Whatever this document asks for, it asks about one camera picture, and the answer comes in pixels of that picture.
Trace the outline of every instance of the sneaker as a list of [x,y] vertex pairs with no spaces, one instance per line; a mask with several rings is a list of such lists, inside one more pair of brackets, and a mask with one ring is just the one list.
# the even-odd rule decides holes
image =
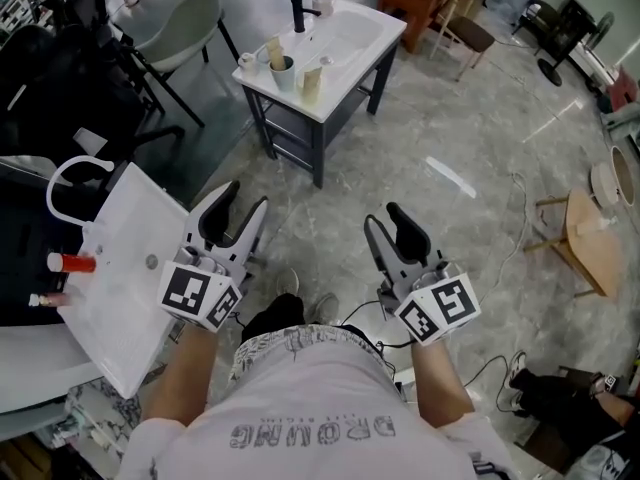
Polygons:
[[516,378],[522,370],[527,367],[527,354],[525,352],[517,352],[513,359],[511,360],[511,364],[509,365],[509,374],[504,379],[504,387],[507,389],[511,389],[511,383],[513,379]]
[[126,5],[127,7],[133,7],[138,2],[140,2],[140,0],[125,0],[124,5]]
[[333,293],[326,293],[320,297],[311,309],[304,315],[308,324],[331,325],[338,317],[340,301]]
[[298,279],[298,274],[295,270],[287,268],[278,274],[276,278],[276,295],[290,293],[297,296],[299,290],[300,279]]

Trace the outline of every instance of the bottle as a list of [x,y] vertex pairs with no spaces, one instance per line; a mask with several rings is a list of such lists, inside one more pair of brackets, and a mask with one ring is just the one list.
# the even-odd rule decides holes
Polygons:
[[76,256],[74,254],[49,253],[47,267],[51,272],[85,272],[91,273],[96,269],[96,260],[91,256]]
[[71,306],[71,304],[71,297],[66,293],[45,293],[44,295],[32,293],[29,296],[30,307],[44,306],[57,308],[60,306]]

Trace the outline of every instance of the white container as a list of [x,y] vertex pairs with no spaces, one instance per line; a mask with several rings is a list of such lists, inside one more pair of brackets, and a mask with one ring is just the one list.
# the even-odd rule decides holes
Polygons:
[[600,162],[591,168],[591,188],[601,208],[618,202],[618,182],[607,162]]
[[318,80],[318,85],[312,91],[309,91],[308,94],[304,93],[304,73],[300,73],[296,77],[296,89],[298,93],[300,93],[300,98],[302,99],[302,103],[305,105],[314,105],[318,101],[318,95],[320,94],[320,87],[322,85],[322,76],[320,76],[320,80]]
[[238,66],[242,69],[243,73],[255,76],[258,74],[260,65],[253,53],[243,53],[238,59]]
[[333,0],[312,0],[311,6],[320,13],[319,18],[328,18],[333,14]]
[[269,62],[269,71],[271,71],[271,75],[281,91],[293,91],[296,85],[296,66],[291,57],[288,55],[283,55],[283,57],[287,69],[276,71],[271,67],[271,62]]
[[613,174],[618,182],[618,194],[627,206],[633,206],[636,196],[631,171],[622,151],[617,146],[611,148],[611,163],[613,165]]

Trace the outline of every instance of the white sink basin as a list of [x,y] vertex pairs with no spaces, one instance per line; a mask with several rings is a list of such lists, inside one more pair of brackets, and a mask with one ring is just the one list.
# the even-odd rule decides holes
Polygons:
[[284,54],[295,62],[297,77],[322,66],[316,102],[303,102],[297,89],[278,89],[269,71],[264,46],[256,52],[260,61],[258,74],[246,75],[238,68],[233,77],[243,85],[324,122],[406,27],[406,23],[387,14],[347,0],[334,0],[333,7],[334,13],[328,18],[305,14],[305,32],[296,33],[290,23],[278,34]]
[[[58,312],[124,398],[138,390],[173,323],[156,294],[186,218],[184,208],[129,164],[82,244],[81,253],[96,257],[95,272],[67,279],[64,291],[76,300]],[[147,267],[149,255],[157,258],[154,269]]]
[[301,34],[283,34],[280,44],[295,59],[296,71],[322,67],[322,83],[330,87],[356,65],[360,56],[383,32],[380,23],[351,11],[340,11],[326,20],[308,20]]

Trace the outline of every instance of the white cable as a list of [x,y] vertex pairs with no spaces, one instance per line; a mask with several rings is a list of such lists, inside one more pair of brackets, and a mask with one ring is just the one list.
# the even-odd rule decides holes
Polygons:
[[[520,184],[517,180],[517,176],[520,176],[520,178],[522,178],[522,184]],[[498,279],[496,279],[496,283],[489,289],[489,291],[487,291],[482,298],[480,299],[480,304],[482,304],[482,302],[484,301],[484,299],[487,298],[487,296],[489,294],[491,294],[493,292],[493,290],[495,290],[500,283],[502,282],[502,272],[504,271],[504,267],[507,264],[507,262],[513,258],[516,253],[520,250],[520,246],[522,245],[522,242],[524,241],[524,236],[525,233],[527,231],[527,225],[529,224],[529,217],[527,216],[527,180],[526,178],[520,174],[519,172],[512,172],[511,173],[511,178],[513,179],[513,182],[516,184],[516,186],[522,190],[522,193],[524,194],[524,222],[522,224],[522,231],[520,231],[520,238],[518,238],[518,242],[516,243],[515,248],[513,249],[513,251],[511,251],[511,254],[509,254],[509,256],[507,256],[503,261],[502,264],[500,265],[500,269],[498,270]]]

